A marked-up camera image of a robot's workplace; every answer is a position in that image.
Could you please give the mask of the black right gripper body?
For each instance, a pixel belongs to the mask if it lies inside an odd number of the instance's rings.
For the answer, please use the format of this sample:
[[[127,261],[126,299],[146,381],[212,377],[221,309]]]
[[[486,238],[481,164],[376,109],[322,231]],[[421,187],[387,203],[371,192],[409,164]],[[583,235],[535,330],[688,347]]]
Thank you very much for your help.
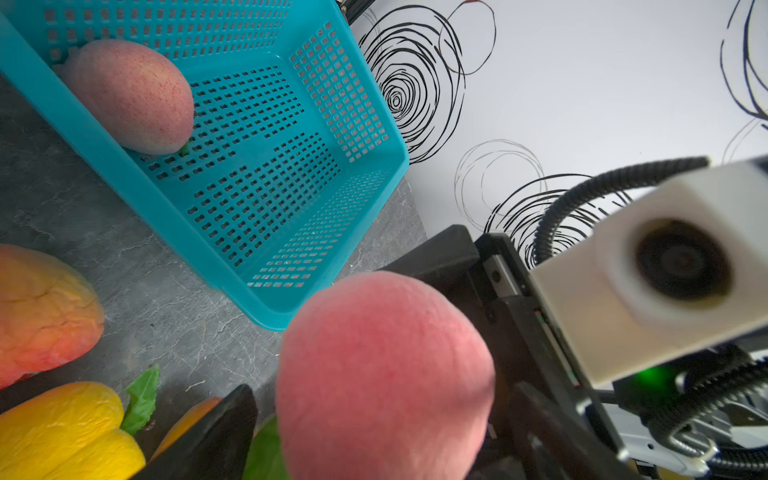
[[[516,455],[509,396],[525,382],[628,465],[628,453],[598,395],[549,322],[528,272],[503,234],[472,239],[453,225],[386,265],[439,290],[473,323],[496,369],[489,430],[471,479],[528,479]]]

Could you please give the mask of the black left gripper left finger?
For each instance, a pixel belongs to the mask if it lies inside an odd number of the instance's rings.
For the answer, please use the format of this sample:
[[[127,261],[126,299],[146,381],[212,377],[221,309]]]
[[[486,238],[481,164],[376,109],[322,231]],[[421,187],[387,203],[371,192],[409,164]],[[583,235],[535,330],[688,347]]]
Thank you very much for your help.
[[[132,478],[240,479],[257,415],[251,387],[239,385]]]

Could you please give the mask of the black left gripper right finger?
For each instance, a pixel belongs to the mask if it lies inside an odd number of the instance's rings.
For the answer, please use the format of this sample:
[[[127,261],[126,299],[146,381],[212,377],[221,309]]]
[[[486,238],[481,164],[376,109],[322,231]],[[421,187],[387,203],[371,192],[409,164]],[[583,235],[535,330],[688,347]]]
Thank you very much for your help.
[[[528,479],[637,479],[627,464],[528,383],[509,396],[509,424]]]

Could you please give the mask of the pink peach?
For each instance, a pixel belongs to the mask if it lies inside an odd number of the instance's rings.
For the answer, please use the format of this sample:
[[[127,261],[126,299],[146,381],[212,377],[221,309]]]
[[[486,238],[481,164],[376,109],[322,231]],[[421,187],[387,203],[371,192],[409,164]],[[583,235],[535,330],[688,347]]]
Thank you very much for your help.
[[[294,479],[462,479],[483,443],[495,367],[468,318],[427,284],[377,271],[313,295],[276,378]]]
[[[169,155],[192,135],[194,98],[188,81],[165,56],[142,44],[89,42],[69,55],[59,75],[124,148]]]

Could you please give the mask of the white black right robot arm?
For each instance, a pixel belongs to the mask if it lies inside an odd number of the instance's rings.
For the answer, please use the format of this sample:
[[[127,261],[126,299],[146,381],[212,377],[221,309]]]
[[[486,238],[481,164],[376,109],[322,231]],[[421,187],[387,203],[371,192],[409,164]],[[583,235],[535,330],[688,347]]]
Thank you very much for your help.
[[[443,293],[488,345],[499,385],[473,479],[641,479],[661,466],[763,479],[767,160],[620,168],[511,239],[451,226],[389,265]]]

